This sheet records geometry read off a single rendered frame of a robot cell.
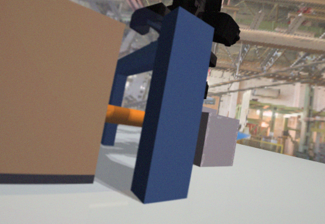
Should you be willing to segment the red and grey crank handle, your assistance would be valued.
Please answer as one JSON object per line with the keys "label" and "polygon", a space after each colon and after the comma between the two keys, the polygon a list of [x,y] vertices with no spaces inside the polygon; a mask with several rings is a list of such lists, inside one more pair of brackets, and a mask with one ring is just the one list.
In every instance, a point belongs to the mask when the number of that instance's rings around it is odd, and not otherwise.
{"label": "red and grey crank handle", "polygon": [[217,110],[203,106],[202,112],[208,112],[208,113],[216,114]]}

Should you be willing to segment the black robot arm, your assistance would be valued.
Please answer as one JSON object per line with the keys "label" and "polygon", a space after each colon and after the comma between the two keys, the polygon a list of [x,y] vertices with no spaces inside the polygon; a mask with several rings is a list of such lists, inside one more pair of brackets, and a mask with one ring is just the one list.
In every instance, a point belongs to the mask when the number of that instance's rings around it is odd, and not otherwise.
{"label": "black robot arm", "polygon": [[201,5],[193,10],[192,14],[214,28],[213,42],[231,47],[239,41],[239,25],[231,15],[220,12],[222,0],[201,0],[204,5],[204,12]]}

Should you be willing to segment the blue post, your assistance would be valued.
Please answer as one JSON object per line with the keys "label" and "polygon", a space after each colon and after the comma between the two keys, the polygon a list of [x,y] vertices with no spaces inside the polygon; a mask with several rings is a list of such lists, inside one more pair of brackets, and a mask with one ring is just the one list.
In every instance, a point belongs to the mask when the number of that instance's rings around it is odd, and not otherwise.
{"label": "blue post", "polygon": [[188,196],[205,97],[213,35],[214,28],[200,19],[170,201],[185,199]]}

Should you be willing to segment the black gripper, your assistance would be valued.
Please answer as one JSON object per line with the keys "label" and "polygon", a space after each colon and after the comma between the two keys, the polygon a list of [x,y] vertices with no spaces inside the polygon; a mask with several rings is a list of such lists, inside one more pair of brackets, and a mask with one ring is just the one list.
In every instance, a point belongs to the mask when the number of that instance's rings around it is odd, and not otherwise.
{"label": "black gripper", "polygon": [[[201,5],[204,12],[205,5],[201,0],[173,0],[172,5],[169,6],[166,6],[161,2],[151,6],[146,6],[146,8],[164,17],[168,13],[172,12],[178,6],[181,6],[188,12],[192,13],[193,10],[197,8],[197,5]],[[217,57],[213,52],[211,52],[209,68],[216,67],[216,63],[217,63]]]}

